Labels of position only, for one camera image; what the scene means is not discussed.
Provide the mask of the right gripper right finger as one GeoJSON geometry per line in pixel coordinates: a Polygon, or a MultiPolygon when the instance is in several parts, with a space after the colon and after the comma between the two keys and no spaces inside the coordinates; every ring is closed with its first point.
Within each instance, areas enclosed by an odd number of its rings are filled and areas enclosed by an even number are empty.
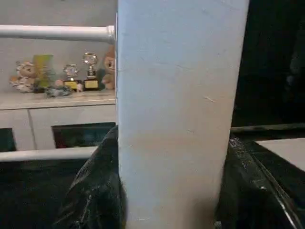
{"type": "Polygon", "coordinates": [[[230,136],[216,221],[222,229],[303,229],[304,171],[254,141],[230,136]]]}

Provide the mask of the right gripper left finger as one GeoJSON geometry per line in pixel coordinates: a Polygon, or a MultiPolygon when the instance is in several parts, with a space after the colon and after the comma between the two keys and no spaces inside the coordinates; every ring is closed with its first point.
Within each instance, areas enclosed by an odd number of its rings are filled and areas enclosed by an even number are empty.
{"type": "Polygon", "coordinates": [[[125,228],[126,195],[119,176],[118,150],[115,126],[78,171],[53,228],[125,228]]]}

